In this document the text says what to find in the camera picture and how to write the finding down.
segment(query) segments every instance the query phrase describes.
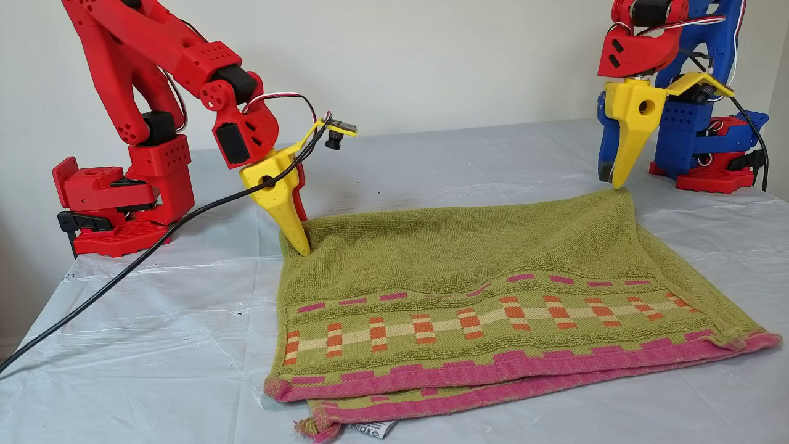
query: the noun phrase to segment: white wall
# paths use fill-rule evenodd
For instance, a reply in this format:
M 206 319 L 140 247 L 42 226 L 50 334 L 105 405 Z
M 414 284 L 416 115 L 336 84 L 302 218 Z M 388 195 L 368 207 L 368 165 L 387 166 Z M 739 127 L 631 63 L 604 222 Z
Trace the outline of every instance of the white wall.
M 783 57 L 770 104 L 769 131 L 765 136 L 772 169 L 770 193 L 789 201 L 789 32 L 783 43 Z
M 163 1 L 242 55 L 266 90 L 303 92 L 363 134 L 593 117 L 611 23 L 611 0 Z M 783 47 L 771 37 L 788 17 L 786 0 L 749 3 L 734 83 L 748 108 L 769 108 Z M 0 45 L 0 338 L 11 338 L 71 262 L 51 168 L 128 159 L 61 5 L 2 2 Z M 211 114 L 188 105 L 191 147 L 215 149 Z M 281 141 L 305 131 L 301 106 L 272 104 Z

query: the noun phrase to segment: folded towel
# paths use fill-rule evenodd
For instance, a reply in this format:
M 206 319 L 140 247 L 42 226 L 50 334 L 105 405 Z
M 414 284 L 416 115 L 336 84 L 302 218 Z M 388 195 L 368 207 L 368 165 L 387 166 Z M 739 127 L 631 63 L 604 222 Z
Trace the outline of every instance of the folded towel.
M 264 392 L 340 424 L 439 415 L 780 343 L 635 223 L 626 190 L 332 216 L 282 237 Z

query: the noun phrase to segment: table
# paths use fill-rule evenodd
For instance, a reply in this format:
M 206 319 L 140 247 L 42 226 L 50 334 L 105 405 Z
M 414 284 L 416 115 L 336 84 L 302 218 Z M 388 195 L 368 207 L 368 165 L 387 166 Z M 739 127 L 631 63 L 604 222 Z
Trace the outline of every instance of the table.
M 579 120 L 361 137 L 340 152 L 321 144 L 302 195 L 310 217 L 571 198 L 607 186 L 596 176 L 600 135 Z M 755 189 L 676 190 L 646 173 L 653 145 L 645 152 L 628 181 L 638 222 L 765 328 L 789 334 L 789 204 Z M 241 189 L 219 151 L 193 159 L 198 205 Z M 79 257 L 28 339 L 134 257 Z M 261 390 L 281 265 L 276 226 L 250 199 L 197 218 L 0 380 L 0 442 L 306 442 L 293 431 L 306 404 Z M 403 420 L 387 442 L 786 443 L 788 374 L 778 348 Z M 375 439 L 346 430 L 340 442 Z

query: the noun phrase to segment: wire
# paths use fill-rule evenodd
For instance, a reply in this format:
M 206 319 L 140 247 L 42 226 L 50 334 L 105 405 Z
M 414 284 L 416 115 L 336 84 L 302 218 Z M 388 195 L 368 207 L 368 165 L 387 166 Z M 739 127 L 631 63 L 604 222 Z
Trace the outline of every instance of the wire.
M 636 34 L 636 36 L 646 36 L 648 34 L 660 30 L 684 28 L 692 24 L 717 24 L 724 21 L 726 21 L 726 16 L 707 16 L 707 17 L 694 18 L 685 21 L 678 21 L 675 23 L 662 24 L 660 26 L 655 26 L 654 28 L 645 29 L 644 31 L 641 31 L 638 34 Z
M 175 83 L 173 76 L 171 76 L 170 73 L 165 70 L 162 70 L 162 72 L 164 73 L 164 77 L 167 77 L 167 82 L 170 83 L 170 87 L 173 89 L 173 92 L 175 92 L 175 96 L 178 98 L 178 106 L 181 107 L 181 114 L 184 115 L 184 123 L 177 130 L 175 130 L 175 133 L 179 134 L 185 130 L 186 126 L 189 124 L 189 114 L 186 112 L 186 103 L 184 103 L 184 97 L 181 95 L 181 90 L 178 88 L 178 84 Z
M 200 31 L 198 31 L 197 28 L 195 28 L 193 24 L 189 23 L 188 21 L 186 21 L 186 20 L 184 20 L 182 18 L 179 18 L 178 20 L 184 22 L 184 24 L 186 26 L 189 26 L 189 29 L 191 29 L 195 34 L 197 34 L 198 37 L 200 37 L 205 43 L 208 43 L 208 39 L 206 39 L 203 36 L 203 34 L 200 34 Z
M 325 119 L 326 119 L 325 122 L 329 122 L 329 120 L 331 119 L 330 112 L 327 113 Z M 250 194 L 260 191 L 264 188 L 268 188 L 269 186 L 273 186 L 282 178 L 287 176 L 296 166 L 298 166 L 298 164 L 303 162 L 307 157 L 309 157 L 310 154 L 312 154 L 312 151 L 315 149 L 315 145 L 318 143 L 318 140 L 321 138 L 321 136 L 323 136 L 323 132 L 325 130 L 326 130 L 326 125 L 322 126 L 320 130 L 318 130 L 317 133 L 312 137 L 312 140 L 310 140 L 310 142 L 301 149 L 299 155 L 294 159 L 293 162 L 291 162 L 288 168 L 285 168 L 285 171 L 283 171 L 273 179 L 264 181 L 260 185 L 255 185 L 247 190 L 239 191 L 236 194 L 231 194 L 230 196 L 221 198 L 218 201 L 213 201 L 212 203 L 208 205 L 204 205 L 196 209 L 195 211 L 187 214 L 183 218 L 181 218 L 181 220 L 179 220 L 176 224 L 172 225 L 170 229 L 168 229 L 167 232 L 151 246 L 151 248 L 149 248 L 147 251 L 142 253 L 137 259 L 134 260 L 134 262 L 126 266 L 126 268 L 124 268 L 120 273 L 118 273 L 117 276 L 112 278 L 96 293 L 94 293 L 93 296 L 88 298 L 88 300 L 86 300 L 79 307 L 74 309 L 71 313 L 68 313 L 63 319 L 55 322 L 53 326 L 45 330 L 39 336 L 33 338 L 30 342 L 20 347 L 19 350 L 13 353 L 8 359 L 3 361 L 3 363 L 0 364 L 0 374 L 2 374 L 3 371 L 8 369 L 8 367 L 10 367 L 10 365 L 14 363 L 17 359 L 21 358 L 22 355 L 29 352 L 31 348 L 35 347 L 41 341 L 47 339 L 53 333 L 60 330 L 60 328 L 71 322 L 74 318 L 79 316 L 80 313 L 87 310 L 96 301 L 101 299 L 101 297 L 104 296 L 109 290 L 111 290 L 116 284 L 118 284 L 118 282 L 120 282 L 124 277 L 128 276 L 135 268 L 137 268 L 140 264 L 145 262 L 146 259 L 150 258 L 151 255 L 154 254 L 154 252 L 156 252 L 156 250 L 158 250 L 159 247 L 162 246 L 167 239 L 169 239 L 179 228 L 183 227 L 187 222 L 194 219 L 195 217 L 198 217 L 200 214 L 212 210 L 220 205 L 224 205 L 228 202 L 243 198 L 244 196 L 249 196 Z
M 698 59 L 696 57 L 694 57 L 693 55 L 690 56 L 690 59 L 693 60 L 693 62 L 696 63 L 697 65 L 699 65 L 699 66 L 701 65 L 701 63 L 698 61 Z M 761 175 L 761 190 L 766 193 L 767 192 L 767 175 L 768 175 L 768 173 L 770 171 L 770 156 L 767 153 L 767 144 L 765 143 L 765 139 L 761 136 L 761 133 L 759 132 L 759 129 L 756 127 L 756 124 L 753 123 L 753 120 L 751 120 L 750 116 L 748 115 L 748 111 L 745 111 L 745 108 L 742 107 L 742 105 L 740 104 L 739 100 L 737 100 L 734 97 L 729 97 L 729 99 L 731 99 L 731 102 L 734 103 L 734 105 L 737 107 L 737 109 L 742 113 L 742 116 L 745 118 L 746 122 L 748 122 L 748 125 L 750 125 L 750 129 L 756 134 L 756 137 L 759 140 L 759 145 L 761 145 L 761 149 L 765 152 L 765 172 L 762 173 L 762 175 Z M 712 125 L 714 125 L 715 122 L 720 122 L 720 120 L 713 121 L 710 124 L 709 129 L 712 128 Z M 724 127 L 724 123 L 720 122 L 720 128 L 723 128 L 723 127 Z
M 726 85 L 731 85 L 731 83 L 735 80 L 735 76 L 737 75 L 737 46 L 738 46 L 737 42 L 739 40 L 740 29 L 742 28 L 742 21 L 745 18 L 745 7 L 746 7 L 746 3 L 747 2 L 748 2 L 748 0 L 742 0 L 742 4 L 740 5 L 740 15 L 739 15 L 739 18 L 737 19 L 737 29 L 735 30 L 735 36 L 734 36 L 734 40 L 735 40 L 735 44 L 734 44 L 734 47 L 735 47 L 735 59 L 734 59 L 734 63 L 731 66 L 731 76 L 729 76 L 727 81 L 724 82 Z M 717 97 L 715 99 L 710 99 L 709 101 L 710 102 L 720 102 L 723 99 L 724 99 L 724 97 L 720 96 L 720 97 Z
M 706 164 L 704 164 L 704 163 L 702 163 L 702 162 L 701 162 L 701 158 L 699 158 L 699 159 L 696 159 L 696 161 L 698 162 L 698 166 L 699 166 L 699 167 L 708 167 L 708 166 L 712 165 L 712 153 L 711 153 L 711 152 L 708 152 L 708 153 L 707 153 L 707 156 L 709 156 L 709 160 L 707 160 L 707 163 L 706 163 Z
M 623 21 L 615 21 L 614 24 L 608 29 L 606 34 L 608 34 L 609 32 L 613 31 L 617 27 L 625 28 L 630 33 L 631 36 L 633 35 L 633 29 L 630 26 L 628 26 L 627 23 L 625 23 Z
M 762 173 L 761 175 L 761 190 L 766 193 L 767 174 L 770 171 L 770 157 L 767 153 L 767 144 L 765 143 L 765 139 L 761 136 L 759 129 L 756 127 L 756 124 L 753 123 L 753 120 L 751 120 L 750 116 L 748 115 L 748 111 L 745 111 L 745 108 L 742 107 L 742 105 L 736 98 L 729 97 L 729 99 L 731 99 L 731 102 L 734 103 L 737 109 L 742 113 L 742 116 L 745 117 L 745 120 L 748 122 L 748 125 L 750 125 L 750 129 L 752 129 L 754 133 L 756 133 L 756 137 L 759 140 L 759 145 L 761 145 L 761 149 L 765 152 L 765 172 Z
M 304 99 L 304 101 L 307 102 L 307 106 L 309 107 L 309 112 L 312 113 L 312 121 L 313 122 L 317 122 L 318 121 L 318 117 L 315 114 L 315 108 L 312 107 L 312 103 L 309 103 L 309 99 L 307 99 L 307 97 L 305 97 L 304 95 L 299 94 L 298 92 L 272 92 L 272 93 L 269 93 L 269 94 L 261 94 L 259 96 L 253 97 L 249 102 L 247 102 L 246 106 L 244 106 L 244 109 L 241 110 L 241 113 L 242 114 L 247 114 L 247 112 L 249 111 L 249 108 L 252 106 L 252 104 L 255 103 L 255 102 L 258 102 L 260 100 L 266 101 L 268 99 L 287 99 L 287 98 L 290 98 L 290 97 L 301 97 L 302 99 Z

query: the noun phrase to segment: yellow bracket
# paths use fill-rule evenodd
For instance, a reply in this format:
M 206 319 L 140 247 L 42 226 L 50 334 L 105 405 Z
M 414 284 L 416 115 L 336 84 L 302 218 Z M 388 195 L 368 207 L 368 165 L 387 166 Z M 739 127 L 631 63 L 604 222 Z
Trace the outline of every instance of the yellow bracket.
M 619 150 L 612 180 L 614 188 L 624 185 L 647 139 L 660 124 L 666 97 L 679 96 L 698 84 L 714 86 L 719 96 L 734 96 L 733 91 L 707 73 L 686 73 L 668 88 L 655 88 L 649 80 L 636 78 L 605 84 L 605 114 L 619 121 Z
M 265 179 L 268 180 L 282 174 L 293 163 L 295 153 L 301 151 L 312 132 L 321 126 L 326 126 L 327 130 L 356 137 L 356 130 L 350 129 L 352 126 L 340 126 L 341 124 L 334 119 L 330 119 L 329 123 L 319 120 L 298 143 L 285 149 L 272 150 L 265 159 L 242 168 L 238 174 L 241 176 L 244 186 L 252 188 L 263 183 Z M 307 256 L 310 253 L 309 241 L 294 205 L 294 189 L 298 187 L 298 184 L 298 171 L 294 168 L 274 186 L 253 193 L 252 199 L 268 211 L 299 254 Z

